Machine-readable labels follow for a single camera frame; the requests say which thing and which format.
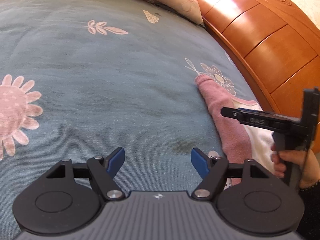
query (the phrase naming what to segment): black sleeve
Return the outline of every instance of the black sleeve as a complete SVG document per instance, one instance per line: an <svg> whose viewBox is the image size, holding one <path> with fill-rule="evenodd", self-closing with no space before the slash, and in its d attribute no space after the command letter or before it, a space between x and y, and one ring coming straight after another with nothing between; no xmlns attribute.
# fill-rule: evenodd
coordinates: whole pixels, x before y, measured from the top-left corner
<svg viewBox="0 0 320 240"><path fill-rule="evenodd" d="M299 191L305 210L297 232L306 240L320 240L320 181Z"/></svg>

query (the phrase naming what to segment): finger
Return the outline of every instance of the finger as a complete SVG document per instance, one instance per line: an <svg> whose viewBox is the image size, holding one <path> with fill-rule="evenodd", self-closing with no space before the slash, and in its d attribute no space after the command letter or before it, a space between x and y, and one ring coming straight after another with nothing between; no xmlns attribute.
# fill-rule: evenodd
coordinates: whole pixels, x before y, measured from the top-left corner
<svg viewBox="0 0 320 240"><path fill-rule="evenodd" d="M306 153L303 151L280 151L279 156L287 162L295 163L299 166L303 165Z"/></svg>
<svg viewBox="0 0 320 240"><path fill-rule="evenodd" d="M278 154L274 153L271 155L271 161L274 163L274 164L278 164L280 163L280 157Z"/></svg>
<svg viewBox="0 0 320 240"><path fill-rule="evenodd" d="M275 171L274 175L279 179L284 178L284 173L280 171Z"/></svg>
<svg viewBox="0 0 320 240"><path fill-rule="evenodd" d="M287 169L287 166L285 166L283 163L278 163L278 164L275 164L274 168L275 168L275 171L285 172Z"/></svg>

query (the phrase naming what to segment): bed sheet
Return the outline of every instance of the bed sheet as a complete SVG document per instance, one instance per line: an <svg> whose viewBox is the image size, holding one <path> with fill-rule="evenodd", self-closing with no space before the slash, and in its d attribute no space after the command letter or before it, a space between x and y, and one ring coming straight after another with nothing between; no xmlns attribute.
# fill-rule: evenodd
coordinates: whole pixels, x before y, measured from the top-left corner
<svg viewBox="0 0 320 240"><path fill-rule="evenodd" d="M19 231L17 194L62 158L122 146L126 193L192 191L191 149L222 154L199 73L255 100L204 28L142 0L0 0L0 26L0 239Z"/></svg>

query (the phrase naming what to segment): pink sleeve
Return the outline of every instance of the pink sleeve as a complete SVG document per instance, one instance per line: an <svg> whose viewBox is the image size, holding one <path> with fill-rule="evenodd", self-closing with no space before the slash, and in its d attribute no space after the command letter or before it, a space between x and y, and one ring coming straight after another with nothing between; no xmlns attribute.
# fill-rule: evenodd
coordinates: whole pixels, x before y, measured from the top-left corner
<svg viewBox="0 0 320 240"><path fill-rule="evenodd" d="M232 107L231 94L207 75L200 75L195 80L202 94L210 115L222 142L222 150L231 163L243 163L251 159L251 142L244 126L236 119L223 117L221 108Z"/></svg>

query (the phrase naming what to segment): blue gripper pad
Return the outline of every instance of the blue gripper pad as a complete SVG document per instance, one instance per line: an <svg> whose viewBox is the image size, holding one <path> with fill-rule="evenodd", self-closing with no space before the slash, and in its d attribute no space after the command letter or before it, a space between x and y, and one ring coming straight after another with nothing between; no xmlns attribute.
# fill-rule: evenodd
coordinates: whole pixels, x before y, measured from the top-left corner
<svg viewBox="0 0 320 240"><path fill-rule="evenodd" d="M114 178L124 163L125 153L122 147L115 149L106 160L108 160L108 167L106 167L107 173Z"/></svg>
<svg viewBox="0 0 320 240"><path fill-rule="evenodd" d="M204 179L209 173L209 163L210 158L205 155L198 148L193 148L191 151L191 163L199 173L200 177Z"/></svg>

